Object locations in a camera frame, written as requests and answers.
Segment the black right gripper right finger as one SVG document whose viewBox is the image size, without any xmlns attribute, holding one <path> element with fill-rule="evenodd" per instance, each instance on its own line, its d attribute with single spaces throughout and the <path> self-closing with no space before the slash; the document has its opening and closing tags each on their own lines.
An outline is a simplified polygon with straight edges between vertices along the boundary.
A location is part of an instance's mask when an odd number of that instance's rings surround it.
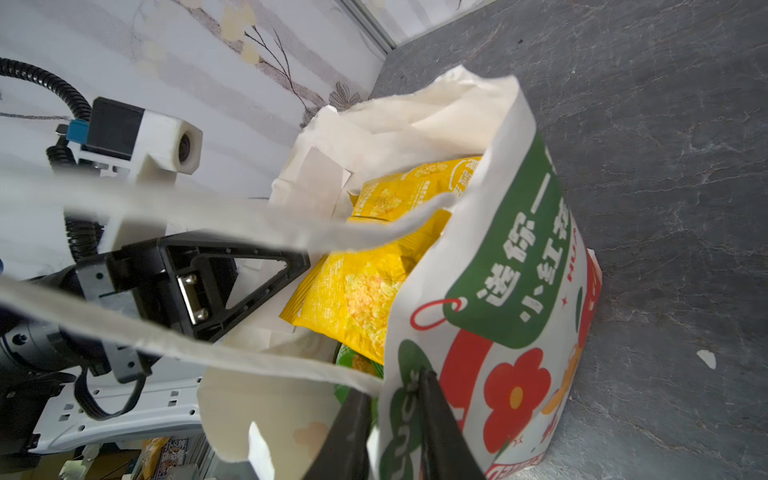
<svg viewBox="0 0 768 480">
<path fill-rule="evenodd" d="M 434 371 L 419 372 L 417 401 L 422 425 L 424 479 L 483 480 L 483 472 L 458 428 Z"/>
</svg>

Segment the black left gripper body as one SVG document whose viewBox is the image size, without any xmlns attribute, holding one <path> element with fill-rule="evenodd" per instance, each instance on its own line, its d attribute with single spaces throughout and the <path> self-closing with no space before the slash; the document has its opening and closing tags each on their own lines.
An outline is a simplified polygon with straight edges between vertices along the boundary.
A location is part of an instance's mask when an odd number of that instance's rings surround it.
<svg viewBox="0 0 768 480">
<path fill-rule="evenodd" d="M 180 356 L 166 238 L 136 242 L 55 274 L 1 278 L 1 381 L 23 383 L 76 365 L 127 383 Z"/>
</svg>

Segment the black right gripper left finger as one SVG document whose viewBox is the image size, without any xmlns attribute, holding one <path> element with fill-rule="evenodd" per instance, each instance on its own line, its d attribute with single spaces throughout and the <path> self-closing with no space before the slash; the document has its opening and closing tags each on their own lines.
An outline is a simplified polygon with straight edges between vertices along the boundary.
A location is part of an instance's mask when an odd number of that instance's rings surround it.
<svg viewBox="0 0 768 480">
<path fill-rule="evenodd" d="M 304 480 L 366 480 L 372 398 L 351 389 Z"/>
</svg>

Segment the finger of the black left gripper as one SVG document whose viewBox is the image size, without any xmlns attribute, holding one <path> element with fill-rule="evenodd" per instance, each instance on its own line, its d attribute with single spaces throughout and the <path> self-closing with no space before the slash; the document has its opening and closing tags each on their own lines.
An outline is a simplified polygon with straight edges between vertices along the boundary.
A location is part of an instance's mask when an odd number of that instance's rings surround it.
<svg viewBox="0 0 768 480">
<path fill-rule="evenodd" d="M 205 342 L 222 338 L 310 267 L 305 252 L 201 232 L 164 237 L 158 253 L 166 325 Z"/>
</svg>

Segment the green snack packet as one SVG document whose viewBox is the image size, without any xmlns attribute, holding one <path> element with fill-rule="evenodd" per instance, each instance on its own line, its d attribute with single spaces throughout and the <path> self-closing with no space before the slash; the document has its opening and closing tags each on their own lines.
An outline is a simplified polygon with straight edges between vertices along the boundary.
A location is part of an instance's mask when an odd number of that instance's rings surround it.
<svg viewBox="0 0 768 480">
<path fill-rule="evenodd" d="M 384 376 L 384 367 L 367 357 L 355 352 L 348 346 L 339 344 L 335 352 L 334 363 L 338 366 L 360 371 L 379 379 Z M 346 385 L 335 385 L 334 396 L 343 405 L 349 395 L 350 388 Z"/>
</svg>

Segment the white printed paper bag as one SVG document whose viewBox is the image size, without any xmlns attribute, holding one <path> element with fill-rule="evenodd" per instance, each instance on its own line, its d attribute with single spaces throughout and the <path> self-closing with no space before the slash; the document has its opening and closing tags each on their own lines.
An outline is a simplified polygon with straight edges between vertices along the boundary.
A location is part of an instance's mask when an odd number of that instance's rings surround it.
<svg viewBox="0 0 768 480">
<path fill-rule="evenodd" d="M 311 201 L 328 182 L 299 184 L 320 153 L 363 183 L 437 160 L 478 154 L 457 199 L 440 197 L 390 227 L 354 227 L 317 214 Z M 395 297 L 384 376 L 366 380 L 339 367 L 284 353 L 248 353 L 183 340 L 17 281 L 1 301 L 82 333 L 125 340 L 206 365 L 202 424 L 215 451 L 248 460 L 263 478 L 296 479 L 315 449 L 297 433 L 329 425 L 334 384 L 376 395 L 380 479 L 421 475 L 418 373 L 438 376 L 455 425 L 476 463 L 501 478 L 536 464 L 549 444 L 578 364 L 602 274 L 563 197 L 549 151 L 515 77 L 480 78 L 463 67 L 408 95 L 320 110 L 299 135 L 273 191 L 297 208 L 259 207 L 220 195 L 201 199 L 169 187 L 98 186 L 92 180 L 7 173 L 4 204 L 61 205 L 124 213 L 311 252 L 371 252 L 413 232 L 428 214 L 450 215 Z"/>
</svg>

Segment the yellow snack packet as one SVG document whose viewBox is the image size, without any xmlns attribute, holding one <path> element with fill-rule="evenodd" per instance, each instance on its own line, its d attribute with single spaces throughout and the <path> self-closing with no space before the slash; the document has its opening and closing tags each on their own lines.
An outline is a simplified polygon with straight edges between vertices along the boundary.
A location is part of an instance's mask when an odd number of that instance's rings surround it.
<svg viewBox="0 0 768 480">
<path fill-rule="evenodd" d="M 370 180 L 351 195 L 350 223 L 391 223 L 434 197 L 461 196 L 479 157 L 428 163 Z M 280 313 L 295 327 L 323 334 L 382 364 L 394 300 L 440 238 L 451 214 L 439 210 L 419 229 L 373 250 L 323 256 Z"/>
</svg>

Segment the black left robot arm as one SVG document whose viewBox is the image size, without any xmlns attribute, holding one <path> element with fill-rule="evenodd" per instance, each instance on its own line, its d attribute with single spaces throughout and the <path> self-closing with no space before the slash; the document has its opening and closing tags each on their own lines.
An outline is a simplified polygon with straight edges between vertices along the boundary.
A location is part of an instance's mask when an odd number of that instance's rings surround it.
<svg viewBox="0 0 768 480">
<path fill-rule="evenodd" d="M 71 111 L 46 151 L 51 169 L 93 177 L 116 173 L 139 184 L 174 185 L 200 163 L 202 132 L 192 124 L 99 97 L 88 101 L 59 76 L 3 59 L 5 77 L 54 93 Z M 35 283 L 109 309 L 141 317 L 196 340 L 213 342 L 309 268 L 305 253 L 260 247 L 200 231 L 169 235 L 160 226 L 65 213 L 73 262 Z M 1 457 L 11 468 L 41 457 L 43 415 L 51 399 L 71 390 L 61 418 L 105 422 L 113 414 L 96 401 L 93 376 L 132 386 L 120 408 L 133 410 L 156 357 L 93 340 L 24 314 L 1 313 Z"/>
</svg>

